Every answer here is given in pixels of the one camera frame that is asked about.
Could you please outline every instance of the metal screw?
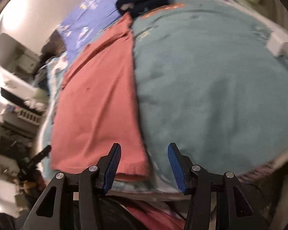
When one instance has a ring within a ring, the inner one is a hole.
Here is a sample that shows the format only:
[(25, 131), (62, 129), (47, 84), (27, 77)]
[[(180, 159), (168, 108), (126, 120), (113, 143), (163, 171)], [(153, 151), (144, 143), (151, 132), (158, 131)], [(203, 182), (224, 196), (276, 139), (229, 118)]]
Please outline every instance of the metal screw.
[(64, 177), (64, 174), (63, 173), (59, 173), (55, 176), (57, 179), (61, 179)]
[(200, 171), (200, 167), (198, 165), (193, 165), (192, 170), (193, 171)]
[(93, 166), (91, 166), (91, 167), (88, 168), (88, 170), (91, 171), (91, 172), (94, 172), (94, 171), (96, 171), (97, 169), (98, 169), (98, 167), (95, 166), (95, 165), (93, 165)]
[(226, 176), (228, 178), (234, 178), (235, 175), (232, 172), (226, 172)]

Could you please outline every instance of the navy fabric with star print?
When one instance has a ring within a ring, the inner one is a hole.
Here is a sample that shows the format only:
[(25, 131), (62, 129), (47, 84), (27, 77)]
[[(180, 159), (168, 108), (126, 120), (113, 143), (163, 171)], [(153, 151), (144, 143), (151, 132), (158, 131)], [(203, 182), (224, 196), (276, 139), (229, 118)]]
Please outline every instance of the navy fabric with star print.
[(167, 4), (168, 0), (117, 0), (116, 7), (121, 15), (130, 12), (131, 17), (135, 18)]

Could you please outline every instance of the orange print on sheet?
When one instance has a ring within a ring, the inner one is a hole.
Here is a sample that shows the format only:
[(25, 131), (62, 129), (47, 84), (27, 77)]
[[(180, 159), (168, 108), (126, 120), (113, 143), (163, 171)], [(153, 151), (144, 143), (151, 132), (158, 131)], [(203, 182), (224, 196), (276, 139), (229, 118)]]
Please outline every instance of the orange print on sheet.
[(174, 3), (174, 4), (169, 4), (169, 5), (164, 5), (164, 6), (161, 6), (159, 8), (155, 8), (153, 9), (152, 11), (146, 13), (145, 15), (142, 15), (141, 18), (142, 19), (146, 19), (162, 10), (169, 10), (169, 9), (175, 9), (175, 8), (180, 8), (180, 7), (184, 7), (185, 6), (185, 3)]

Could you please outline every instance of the red fabric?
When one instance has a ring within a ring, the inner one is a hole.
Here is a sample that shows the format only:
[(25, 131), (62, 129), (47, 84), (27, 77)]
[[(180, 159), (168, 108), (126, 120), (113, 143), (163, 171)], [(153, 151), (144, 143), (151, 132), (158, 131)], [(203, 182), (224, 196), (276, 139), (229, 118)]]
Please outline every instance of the red fabric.
[(156, 209), (145, 201), (124, 198), (118, 201), (149, 230), (183, 230), (185, 226), (184, 220)]
[(147, 178), (148, 158), (138, 125), (130, 26), (125, 14), (87, 45), (62, 82), (52, 132), (51, 168), (80, 173), (122, 147), (119, 180)]

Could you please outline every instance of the silver bolt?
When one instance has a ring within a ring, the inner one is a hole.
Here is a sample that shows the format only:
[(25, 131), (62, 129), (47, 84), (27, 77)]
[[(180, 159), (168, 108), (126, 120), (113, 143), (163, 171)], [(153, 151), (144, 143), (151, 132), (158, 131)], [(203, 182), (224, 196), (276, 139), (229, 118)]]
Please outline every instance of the silver bolt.
[(88, 170), (91, 171), (91, 172), (94, 172), (94, 171), (96, 171), (97, 169), (98, 169), (98, 168), (97, 168), (97, 166), (95, 166), (95, 165), (93, 165), (93, 166), (91, 166), (91, 167), (88, 168)]
[(193, 165), (192, 170), (193, 171), (200, 171), (200, 167), (198, 165)]
[(235, 175), (232, 172), (226, 172), (226, 176), (228, 178), (234, 178)]
[(64, 174), (63, 173), (59, 173), (55, 176), (57, 179), (61, 179), (64, 177)]

